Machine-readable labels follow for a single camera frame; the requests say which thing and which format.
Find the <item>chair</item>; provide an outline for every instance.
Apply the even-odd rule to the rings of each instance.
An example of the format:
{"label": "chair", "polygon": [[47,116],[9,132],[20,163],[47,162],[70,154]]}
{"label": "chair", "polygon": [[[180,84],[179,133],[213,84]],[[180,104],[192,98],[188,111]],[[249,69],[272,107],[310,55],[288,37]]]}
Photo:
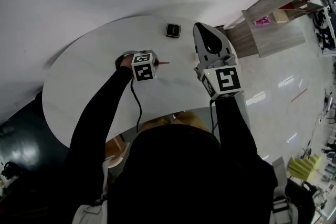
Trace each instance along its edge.
{"label": "chair", "polygon": [[110,158],[109,168],[115,167],[125,158],[129,142],[125,142],[120,135],[107,141],[105,144],[105,160]]}
{"label": "chair", "polygon": [[[335,108],[335,103],[332,103],[332,104],[331,104],[331,108],[336,110],[336,108]],[[334,120],[334,122],[329,122],[329,124],[334,124],[334,123],[336,123],[336,111],[335,111],[334,117],[332,117],[332,118],[327,118],[327,120]]]}

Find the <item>black sleeve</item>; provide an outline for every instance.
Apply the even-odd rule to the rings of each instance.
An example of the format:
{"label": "black sleeve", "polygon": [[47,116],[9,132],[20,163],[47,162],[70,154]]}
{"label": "black sleeve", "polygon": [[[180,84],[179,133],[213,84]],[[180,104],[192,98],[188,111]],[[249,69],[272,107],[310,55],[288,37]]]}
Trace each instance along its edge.
{"label": "black sleeve", "polygon": [[[64,222],[71,223],[80,205],[92,204],[100,198],[106,138],[119,100],[132,75],[129,68],[118,68],[83,110],[64,163],[57,194],[58,204],[54,206],[56,219],[61,218]],[[62,207],[62,213],[57,215],[59,206]]]}
{"label": "black sleeve", "polygon": [[240,113],[235,98],[223,98],[215,101],[219,137],[222,149],[239,162],[259,157],[256,143]]}

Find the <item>white table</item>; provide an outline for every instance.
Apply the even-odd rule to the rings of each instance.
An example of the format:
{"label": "white table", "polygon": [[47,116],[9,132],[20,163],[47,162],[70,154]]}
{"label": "white table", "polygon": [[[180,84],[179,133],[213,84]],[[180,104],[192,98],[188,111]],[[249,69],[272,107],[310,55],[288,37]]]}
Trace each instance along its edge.
{"label": "white table", "polygon": [[[181,25],[179,38],[165,35],[167,23]],[[170,62],[159,66],[157,79],[134,82],[142,106],[141,122],[209,106],[210,98],[193,70],[199,62],[193,37],[195,23],[178,17],[132,17],[103,25],[74,42],[55,61],[43,88],[44,114],[57,139],[70,145],[82,111],[115,72],[114,61],[127,50],[152,49],[159,61]],[[108,104],[102,105],[108,113]],[[127,86],[107,141],[134,127],[138,117],[138,104]]]}

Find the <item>person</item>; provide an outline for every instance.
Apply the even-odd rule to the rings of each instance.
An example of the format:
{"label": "person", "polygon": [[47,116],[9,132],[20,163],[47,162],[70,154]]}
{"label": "person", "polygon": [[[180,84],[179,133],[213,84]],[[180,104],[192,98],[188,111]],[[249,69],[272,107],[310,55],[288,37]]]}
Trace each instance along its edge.
{"label": "person", "polygon": [[331,143],[327,143],[326,146],[329,147],[329,148],[331,148],[331,150],[325,150],[325,149],[323,149],[322,150],[323,153],[325,153],[325,154],[328,154],[330,152],[335,152],[336,153],[336,144],[335,143],[332,143],[332,144]]}
{"label": "person", "polygon": [[319,206],[320,210],[323,210],[325,208],[327,201],[328,200],[324,200],[324,202],[321,203],[321,205]]}
{"label": "person", "polygon": [[303,181],[302,186],[304,187],[305,185],[308,187],[308,191],[312,197],[318,190],[321,190],[320,187],[314,186],[307,181]]}
{"label": "person", "polygon": [[[221,143],[183,120],[140,130],[121,175],[102,201],[105,142],[118,124],[113,118],[133,77],[131,62],[132,56],[125,57],[83,110],[54,196],[52,220],[71,223],[81,205],[107,200],[107,223],[269,223],[277,179],[273,167],[258,155],[235,98],[215,101]],[[296,199],[299,223],[310,223],[313,203],[302,192],[288,180],[285,193]]]}

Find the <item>black cable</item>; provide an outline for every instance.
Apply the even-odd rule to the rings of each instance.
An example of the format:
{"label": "black cable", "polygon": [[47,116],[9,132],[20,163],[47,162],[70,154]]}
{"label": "black cable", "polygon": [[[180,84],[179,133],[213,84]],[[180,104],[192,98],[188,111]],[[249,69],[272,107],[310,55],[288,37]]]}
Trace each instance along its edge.
{"label": "black cable", "polygon": [[212,131],[211,133],[214,134],[214,119],[213,119],[213,116],[212,116],[212,104],[213,104],[214,100],[210,100],[210,115],[211,115],[211,125],[212,125]]}
{"label": "black cable", "polygon": [[309,146],[309,145],[310,145],[310,143],[312,143],[312,141],[313,141],[313,136],[314,136],[314,133],[315,133],[315,128],[316,128],[317,120],[319,120],[319,117],[320,117],[320,116],[322,116],[322,117],[323,117],[323,114],[322,114],[322,113],[320,113],[320,114],[317,116],[317,118],[316,118],[316,121],[315,121],[315,125],[314,125],[314,129],[313,129],[313,133],[311,134],[311,138],[310,138],[310,140],[309,140],[309,142],[308,142],[308,145],[307,145],[307,146]]}
{"label": "black cable", "polygon": [[139,105],[139,109],[140,109],[140,115],[139,115],[139,118],[138,118],[138,121],[137,121],[137,127],[136,127],[136,133],[138,133],[139,132],[139,122],[140,122],[140,119],[141,119],[141,116],[142,116],[142,109],[141,109],[141,104],[140,104],[140,102],[139,102],[139,99],[138,99],[138,97],[137,97],[137,95],[135,94],[135,91],[134,91],[134,89],[133,89],[133,81],[134,81],[134,78],[132,78],[132,81],[131,81],[131,91],[132,91],[132,93],[133,93],[133,96],[134,96],[134,98],[135,98],[135,100],[136,100],[136,102],[138,103],[138,105]]}

